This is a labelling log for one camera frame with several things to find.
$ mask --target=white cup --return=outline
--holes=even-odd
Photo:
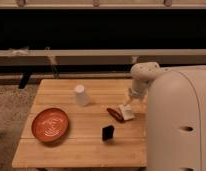
[[[76,104],[86,106],[89,103],[89,97],[83,85],[77,85],[74,89]]]

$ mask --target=floor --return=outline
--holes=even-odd
[[[38,81],[25,89],[18,89],[18,81],[0,81],[0,171],[35,171],[36,169],[13,169],[12,159],[20,135],[38,88]],[[138,168],[80,168],[49,169],[49,171],[135,171]]]

